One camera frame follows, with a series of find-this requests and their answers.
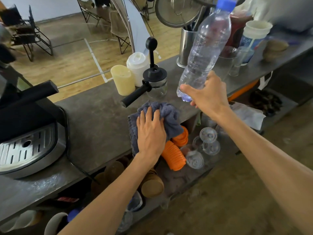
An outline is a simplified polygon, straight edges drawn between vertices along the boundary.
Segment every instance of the hand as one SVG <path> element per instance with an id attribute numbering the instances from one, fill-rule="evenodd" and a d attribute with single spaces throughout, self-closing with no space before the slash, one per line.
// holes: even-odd
<path id="1" fill-rule="evenodd" d="M 182 84 L 180 89 L 192 98 L 190 105 L 199 107 L 215 121 L 219 119 L 225 108 L 229 108 L 226 83 L 222 82 L 214 71 L 209 72 L 202 90 L 194 89 L 186 84 Z"/>
<path id="2" fill-rule="evenodd" d="M 150 160 L 151 167 L 158 161 L 165 147 L 166 132 L 164 119 L 160 120 L 160 111 L 154 112 L 152 120 L 152 108 L 149 107 L 145 113 L 141 111 L 137 118 L 138 148 L 144 159 Z"/>

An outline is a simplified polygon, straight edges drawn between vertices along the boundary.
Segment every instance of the white container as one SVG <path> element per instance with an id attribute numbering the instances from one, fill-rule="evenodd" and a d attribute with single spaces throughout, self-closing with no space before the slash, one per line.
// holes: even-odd
<path id="1" fill-rule="evenodd" d="M 28 226 L 35 225 L 40 221 L 41 216 L 42 216 L 41 211 L 27 210 L 26 212 L 22 213 L 20 216 L 15 217 L 14 219 L 1 225 L 0 231 L 2 233 L 7 233 L 15 229 L 20 229 L 20 228 L 25 228 Z"/>
<path id="2" fill-rule="evenodd" d="M 127 67 L 123 65 L 115 65 L 111 68 L 111 74 L 118 94 L 127 96 L 136 89 L 134 76 Z"/>
<path id="3" fill-rule="evenodd" d="M 267 21 L 248 21 L 242 34 L 240 45 L 249 47 L 251 53 L 246 55 L 242 66 L 246 65 L 252 58 L 254 51 L 258 48 L 261 41 L 267 36 L 273 25 Z"/>
<path id="4" fill-rule="evenodd" d="M 44 235 L 56 235 L 58 226 L 63 217 L 67 216 L 67 213 L 61 212 L 54 215 L 46 225 Z"/>
<path id="5" fill-rule="evenodd" d="M 126 66 L 134 74 L 135 86 L 142 86 L 143 72 L 150 67 L 149 58 L 141 52 L 135 52 L 128 57 Z"/>

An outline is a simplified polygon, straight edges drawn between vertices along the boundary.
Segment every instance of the person's left hand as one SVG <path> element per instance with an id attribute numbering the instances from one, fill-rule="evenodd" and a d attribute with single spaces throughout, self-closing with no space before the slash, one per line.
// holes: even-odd
<path id="1" fill-rule="evenodd" d="M 152 108 L 145 113 L 141 111 L 137 118 L 138 148 L 143 158 L 148 159 L 152 166 L 158 161 L 165 147 L 166 132 L 164 118 L 160 120 L 160 111 L 154 112 L 152 120 Z"/>

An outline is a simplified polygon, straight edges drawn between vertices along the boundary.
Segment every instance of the gray countertop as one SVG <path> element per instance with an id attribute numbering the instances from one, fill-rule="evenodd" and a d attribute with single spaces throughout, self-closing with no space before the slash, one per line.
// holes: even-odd
<path id="1" fill-rule="evenodd" d="M 240 75 L 225 78 L 227 93 L 231 95 L 249 83 L 275 70 L 284 63 L 313 47 L 313 39 L 304 38 L 299 45 L 289 47 L 284 56 L 273 63 L 261 62 L 262 46 L 250 63 L 240 69 Z M 176 89 L 183 69 L 176 65 L 177 56 L 160 62 L 167 70 L 168 92 L 159 101 L 173 104 L 180 111 L 180 121 L 194 116 L 198 110 L 183 102 Z M 84 170 L 93 173 L 119 158 L 131 148 L 127 116 L 151 100 L 145 94 L 128 108 L 120 105 L 123 97 L 117 93 L 114 82 L 108 82 L 57 102 L 68 113 L 72 160 Z M 0 224 L 84 178 L 65 157 L 48 168 L 20 180 L 0 176 Z"/>

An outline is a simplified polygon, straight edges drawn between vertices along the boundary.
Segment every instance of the plastic water bottle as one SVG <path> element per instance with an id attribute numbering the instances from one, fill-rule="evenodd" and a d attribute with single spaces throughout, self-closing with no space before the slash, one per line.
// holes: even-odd
<path id="1" fill-rule="evenodd" d="M 218 56 L 225 47 L 230 36 L 230 13 L 236 6 L 236 0 L 218 0 L 214 13 L 201 23 L 194 45 L 191 48 L 188 65 L 179 80 L 177 96 L 183 101 L 191 101 L 191 97 L 180 91 L 181 84 L 202 89 L 209 71 L 212 70 Z"/>

